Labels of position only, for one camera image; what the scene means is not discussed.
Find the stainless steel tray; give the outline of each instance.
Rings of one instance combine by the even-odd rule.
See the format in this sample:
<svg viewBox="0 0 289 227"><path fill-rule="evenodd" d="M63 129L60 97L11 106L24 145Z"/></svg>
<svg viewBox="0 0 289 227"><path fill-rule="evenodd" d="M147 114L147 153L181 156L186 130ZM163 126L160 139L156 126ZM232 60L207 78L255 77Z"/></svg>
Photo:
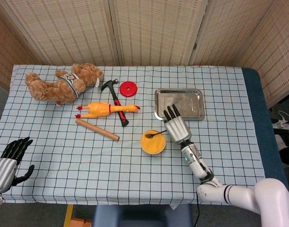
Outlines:
<svg viewBox="0 0 289 227"><path fill-rule="evenodd" d="M155 116L166 120L163 111L175 104L181 117L188 121L202 120L205 116L203 94L197 89L157 89L155 91Z"/></svg>

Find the shoe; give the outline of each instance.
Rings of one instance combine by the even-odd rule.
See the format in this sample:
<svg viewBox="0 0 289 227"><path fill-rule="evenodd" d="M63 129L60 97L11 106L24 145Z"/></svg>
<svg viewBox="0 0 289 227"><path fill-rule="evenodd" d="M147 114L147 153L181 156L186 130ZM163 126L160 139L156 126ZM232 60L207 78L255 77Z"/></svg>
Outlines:
<svg viewBox="0 0 289 227"><path fill-rule="evenodd" d="M276 141L277 141L277 145L278 145L278 149L279 151L284 149L284 148L287 148L286 144L284 143L282 137L278 134L275 135L275 138L276 138Z"/></svg>

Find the checkered tablecloth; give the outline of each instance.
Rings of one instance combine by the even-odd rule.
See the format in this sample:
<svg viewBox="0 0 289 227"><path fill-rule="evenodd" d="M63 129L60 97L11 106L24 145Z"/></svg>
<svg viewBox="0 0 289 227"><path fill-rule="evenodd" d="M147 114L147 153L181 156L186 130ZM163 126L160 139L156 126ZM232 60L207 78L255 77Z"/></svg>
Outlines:
<svg viewBox="0 0 289 227"><path fill-rule="evenodd" d="M164 130L154 115L157 88L197 88L203 92L206 116L186 122L192 141L223 184L252 187L264 178L254 123L243 74L228 67L100 67L104 81L134 81L138 92L123 97L122 105L141 107L126 113L130 121L122 127L119 117L89 119L88 122L120 136L115 142L78 126L79 105L90 102L113 104L108 89L88 87L73 104L34 100L25 85L25 74L36 72L41 79L54 81L56 69L70 67L16 65L11 89L0 121L0 156L8 143L30 136L17 175L31 164L30 179L4 194L6 202L47 202L71 204L179 204L196 203L199 180L193 177L180 147L165 133L166 148L148 155L140 148L143 132Z"/></svg>

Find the robot finger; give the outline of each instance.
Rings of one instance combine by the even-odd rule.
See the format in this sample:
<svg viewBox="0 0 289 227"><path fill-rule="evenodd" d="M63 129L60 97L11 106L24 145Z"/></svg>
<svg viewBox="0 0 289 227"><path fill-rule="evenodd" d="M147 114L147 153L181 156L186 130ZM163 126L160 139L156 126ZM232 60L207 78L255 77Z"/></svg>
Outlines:
<svg viewBox="0 0 289 227"><path fill-rule="evenodd" d="M172 111L172 109L169 105L167 106L167 110L168 110L169 114L171 115L172 119L174 119L176 116L174 115L174 112Z"/></svg>
<svg viewBox="0 0 289 227"><path fill-rule="evenodd" d="M13 153L15 152L15 150L19 147L20 143L21 143L22 139L17 140L13 146L9 149L9 152L7 153L7 155L5 155L5 158L12 158Z"/></svg>
<svg viewBox="0 0 289 227"><path fill-rule="evenodd" d="M167 119L168 121L170 121L170 120L171 120L171 117L168 115L168 113L166 112L166 110L164 110L163 113L164 113L164 116L166 117L166 119Z"/></svg>
<svg viewBox="0 0 289 227"><path fill-rule="evenodd" d="M180 113L179 113L177 107L175 106L175 104L173 104L173 109L174 109L174 112L175 112L176 116L179 117Z"/></svg>
<svg viewBox="0 0 289 227"><path fill-rule="evenodd" d="M24 143L23 147L20 149L17 157L13 157L14 159L17 160L17 165L20 164L22 158L23 158L23 155L25 154L25 151L27 149L27 147L33 142L33 140L29 140L27 141L26 143Z"/></svg>
<svg viewBox="0 0 289 227"><path fill-rule="evenodd" d="M34 165L30 165L27 173L24 176L20 176L20 177L15 177L12 181L12 186L16 186L17 184L24 182L25 180L29 179L30 176L32 175L33 171L34 171L35 166Z"/></svg>
<svg viewBox="0 0 289 227"><path fill-rule="evenodd" d="M11 154L12 159L16 159L19 155L19 153L21 152L21 150L23 149L23 147L25 146L25 144L28 142L29 137L24 138L23 140L21 140L21 142L19 144L17 144L17 147L15 147L15 149L13 149L13 152Z"/></svg>
<svg viewBox="0 0 289 227"><path fill-rule="evenodd" d="M17 142L17 140L14 140L7 145L7 147L4 149L4 151L1 155L1 158L6 157L9 154L9 152L13 149L16 142Z"/></svg>

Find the claw hammer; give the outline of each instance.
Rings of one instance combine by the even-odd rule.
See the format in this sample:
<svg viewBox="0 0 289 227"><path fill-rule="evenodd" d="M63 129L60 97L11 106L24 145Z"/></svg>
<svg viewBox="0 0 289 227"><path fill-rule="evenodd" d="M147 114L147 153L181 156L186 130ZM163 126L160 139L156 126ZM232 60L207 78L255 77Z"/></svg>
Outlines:
<svg viewBox="0 0 289 227"><path fill-rule="evenodd" d="M108 82L105 82L101 86L101 91L103 91L106 87L108 87L110 89L115 105L121 105L119 100L118 100L118 97L117 97L117 95L116 95L116 93L114 91L114 88L113 88L113 84L118 84L118 83L119 83L118 79L109 80ZM129 121L126 119L124 113L122 111L119 111L118 115L120 117L122 127L126 126L129 123Z"/></svg>

